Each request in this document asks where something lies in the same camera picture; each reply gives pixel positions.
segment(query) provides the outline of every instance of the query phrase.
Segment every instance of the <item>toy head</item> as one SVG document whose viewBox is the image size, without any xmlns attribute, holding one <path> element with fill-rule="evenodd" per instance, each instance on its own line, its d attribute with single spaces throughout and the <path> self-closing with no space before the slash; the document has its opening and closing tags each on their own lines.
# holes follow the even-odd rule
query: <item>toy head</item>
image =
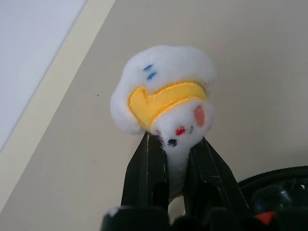
<svg viewBox="0 0 308 231">
<path fill-rule="evenodd" d="M 115 123 L 132 134 L 160 137 L 165 151 L 197 144 L 210 128 L 211 60 L 193 47 L 157 46 L 132 57 L 111 98 Z"/>
</svg>

